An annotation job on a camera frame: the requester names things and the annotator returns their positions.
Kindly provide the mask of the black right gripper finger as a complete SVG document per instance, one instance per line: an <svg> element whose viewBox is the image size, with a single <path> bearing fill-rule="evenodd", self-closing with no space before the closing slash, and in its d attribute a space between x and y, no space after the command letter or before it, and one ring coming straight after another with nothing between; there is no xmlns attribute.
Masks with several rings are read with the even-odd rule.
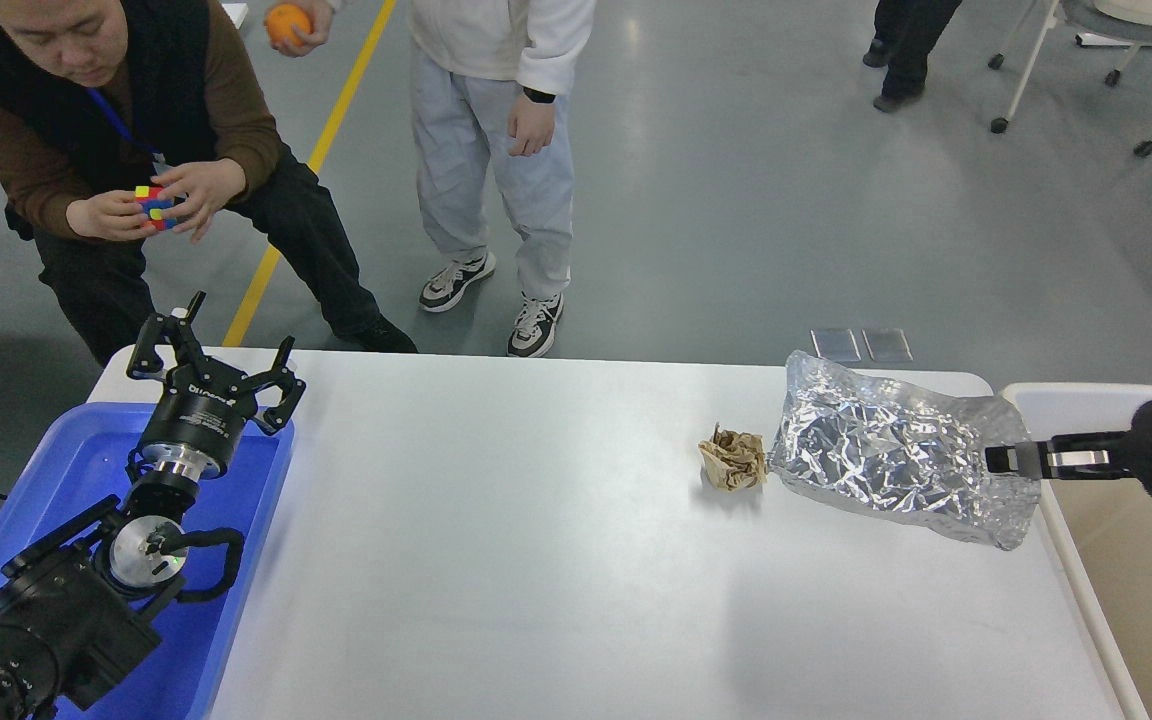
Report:
<svg viewBox="0 0 1152 720"><path fill-rule="evenodd" d="M993 445L984 448L991 473L1016 473L1034 480L1117 480L1134 478L1134 470L1116 455L1126 432L1052 435L1041 441Z"/></svg>

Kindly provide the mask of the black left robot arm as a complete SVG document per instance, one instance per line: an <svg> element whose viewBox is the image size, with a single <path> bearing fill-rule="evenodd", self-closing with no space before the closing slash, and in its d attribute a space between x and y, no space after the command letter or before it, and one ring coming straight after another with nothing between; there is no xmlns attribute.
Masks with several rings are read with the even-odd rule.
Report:
<svg viewBox="0 0 1152 720"><path fill-rule="evenodd" d="M52 719L67 698L90 708L161 644L154 619L172 602L210 602L238 582L252 530L189 530L200 484L228 473L247 425L291 424L306 384L280 342L253 374L204 351L183 314L151 314L126 373L162 387L132 450L126 497L105 497L3 562L0 719Z"/></svg>

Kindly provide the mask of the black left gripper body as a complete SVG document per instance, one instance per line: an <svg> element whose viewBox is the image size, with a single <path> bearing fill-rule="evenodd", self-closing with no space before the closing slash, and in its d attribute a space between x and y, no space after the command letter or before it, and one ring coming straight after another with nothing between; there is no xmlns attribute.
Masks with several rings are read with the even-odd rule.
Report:
<svg viewBox="0 0 1152 720"><path fill-rule="evenodd" d="M147 462L184 458L195 467L194 479L219 478L256 407L256 391L242 370L221 361L182 363L166 374L138 455Z"/></svg>

